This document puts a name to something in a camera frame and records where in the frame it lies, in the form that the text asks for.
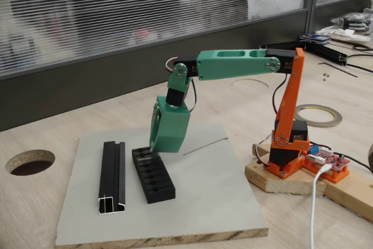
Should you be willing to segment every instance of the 3d printed arm segment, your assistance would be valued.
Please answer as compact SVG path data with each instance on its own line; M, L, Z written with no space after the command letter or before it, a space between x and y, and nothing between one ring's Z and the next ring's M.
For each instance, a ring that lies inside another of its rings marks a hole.
M167 97L154 105L150 149L178 152L188 127L189 110L184 103L193 77L199 80L223 79L271 72L289 73L295 51L213 50L198 56L181 56L173 61Z

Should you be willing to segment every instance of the tape roll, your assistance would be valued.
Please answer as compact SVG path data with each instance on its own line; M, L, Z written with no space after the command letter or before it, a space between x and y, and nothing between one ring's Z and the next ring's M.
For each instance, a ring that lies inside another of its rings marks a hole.
M334 119L328 122L315 122L312 120L308 120L306 118L303 118L302 116L299 115L299 111L303 109L308 109L308 108L313 108L313 109L320 109L324 110L326 112L331 113L333 115ZM342 115L339 114L336 110L322 106L322 105L317 105L317 104L303 104L299 105L295 108L295 116L294 118L298 121L306 121L307 125L310 125L312 127L321 127L321 128L327 128L327 127L334 127L335 125L339 125L340 122L342 122Z

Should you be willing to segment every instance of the black aluminum profile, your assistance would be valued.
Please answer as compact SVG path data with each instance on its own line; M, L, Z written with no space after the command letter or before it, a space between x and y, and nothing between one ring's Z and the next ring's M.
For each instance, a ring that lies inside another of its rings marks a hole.
M148 204L176 197L174 184L158 153L149 147L132 150L132 159Z
M295 50L295 48L302 48L303 50L308 51L311 54L318 55L319 57L327 59L328 61L332 61L336 64L343 66L346 66L347 64L348 56L346 54L309 41L292 41L279 44L269 44L262 45L260 46L260 48L282 50Z
M125 211L125 143L105 142L101 165L99 214Z

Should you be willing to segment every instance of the orange bracket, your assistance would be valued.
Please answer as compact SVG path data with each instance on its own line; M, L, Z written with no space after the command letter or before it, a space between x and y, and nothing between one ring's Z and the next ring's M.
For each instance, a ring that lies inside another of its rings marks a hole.
M304 64L303 49L297 48L296 51L297 56L293 59L293 65L291 66L291 76L276 116L276 121L278 121L279 123L277 125L276 131L272 131L271 147L277 149L298 150L307 152L309 150L309 138L302 141L289 141L291 129L293 127L295 107L297 106L297 98ZM302 168L303 161L303 157L297 157L296 159L292 160L282 167L270 162L270 166L266 166L265 169L269 170L277 176L280 176L281 178L286 178Z

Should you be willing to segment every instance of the wooden block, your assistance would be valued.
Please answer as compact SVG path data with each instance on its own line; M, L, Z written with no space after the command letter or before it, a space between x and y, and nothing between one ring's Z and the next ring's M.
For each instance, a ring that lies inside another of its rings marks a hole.
M259 155L265 162L269 159L269 149L270 145L258 148ZM298 195L312 194L312 182L315 176L313 172L301 169L282 179L265 170L256 160L246 165L245 175L251 183L266 192ZM325 195L373 222L373 179L365 178L352 171L337 184L322 178L317 183L316 195Z

